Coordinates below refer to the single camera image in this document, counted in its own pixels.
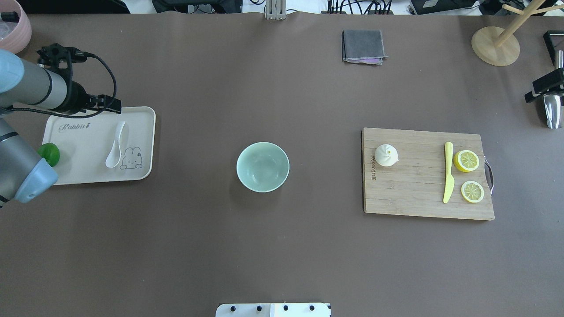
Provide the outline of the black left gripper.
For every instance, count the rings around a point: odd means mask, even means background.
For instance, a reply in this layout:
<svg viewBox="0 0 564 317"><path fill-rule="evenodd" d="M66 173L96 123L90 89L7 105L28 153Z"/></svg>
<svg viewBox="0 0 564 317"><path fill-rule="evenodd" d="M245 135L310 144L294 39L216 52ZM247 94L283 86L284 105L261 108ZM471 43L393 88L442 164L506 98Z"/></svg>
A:
<svg viewBox="0 0 564 317"><path fill-rule="evenodd" d="M108 111L114 114L121 114L121 100L107 95L92 96L88 95L85 110L88 111Z"/></svg>

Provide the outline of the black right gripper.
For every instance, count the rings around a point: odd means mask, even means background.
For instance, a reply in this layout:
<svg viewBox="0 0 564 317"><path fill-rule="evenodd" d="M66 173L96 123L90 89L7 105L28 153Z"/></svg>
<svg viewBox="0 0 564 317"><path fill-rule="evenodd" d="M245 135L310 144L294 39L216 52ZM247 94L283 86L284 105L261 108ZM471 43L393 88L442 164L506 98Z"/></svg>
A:
<svg viewBox="0 0 564 317"><path fill-rule="evenodd" d="M540 96L560 94L564 91L564 69L556 68L549 74L532 82L532 90L524 95L526 103L532 103Z"/></svg>

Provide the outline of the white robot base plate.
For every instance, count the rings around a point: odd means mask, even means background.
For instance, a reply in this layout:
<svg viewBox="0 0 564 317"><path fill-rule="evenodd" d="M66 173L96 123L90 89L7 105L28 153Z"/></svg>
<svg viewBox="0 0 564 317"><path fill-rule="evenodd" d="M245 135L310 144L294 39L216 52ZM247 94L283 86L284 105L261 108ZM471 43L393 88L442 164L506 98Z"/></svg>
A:
<svg viewBox="0 0 564 317"><path fill-rule="evenodd" d="M225 303L217 307L216 317L331 317L329 303Z"/></svg>

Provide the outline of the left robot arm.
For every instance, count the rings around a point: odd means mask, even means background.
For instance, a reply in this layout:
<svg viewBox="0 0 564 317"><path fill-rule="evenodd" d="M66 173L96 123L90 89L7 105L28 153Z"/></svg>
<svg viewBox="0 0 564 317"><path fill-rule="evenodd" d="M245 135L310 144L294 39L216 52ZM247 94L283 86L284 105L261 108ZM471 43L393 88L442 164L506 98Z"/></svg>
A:
<svg viewBox="0 0 564 317"><path fill-rule="evenodd" d="M60 44L44 46L38 54L38 61L32 63L1 50L1 205L13 200L27 203L58 180L54 168L26 141L31 133L18 132L18 128L39 131L40 121L31 114L86 120L105 111L121 113L112 72L110 96L90 94L73 80L73 65L88 59L96 59L109 70L101 57Z"/></svg>

